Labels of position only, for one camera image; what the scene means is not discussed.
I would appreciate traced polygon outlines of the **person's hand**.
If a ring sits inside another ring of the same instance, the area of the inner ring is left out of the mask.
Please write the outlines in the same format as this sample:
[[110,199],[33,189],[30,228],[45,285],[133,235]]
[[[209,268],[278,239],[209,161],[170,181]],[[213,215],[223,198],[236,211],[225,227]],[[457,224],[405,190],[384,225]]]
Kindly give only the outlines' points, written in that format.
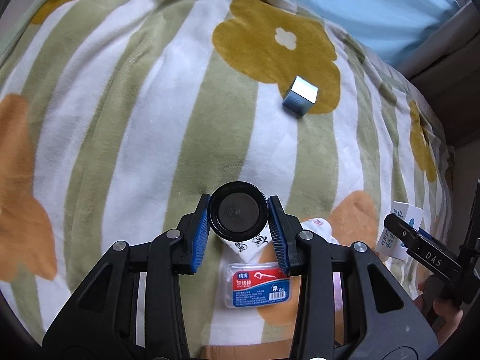
[[[417,289],[421,294],[419,294],[419,296],[413,301],[420,311],[422,311],[424,308],[423,292],[425,291],[426,281],[427,280],[423,280],[422,282],[418,283]],[[439,317],[445,319],[442,327],[436,332],[439,345],[441,346],[459,327],[464,312],[455,307],[451,301],[443,300],[438,297],[433,300],[433,311]]]

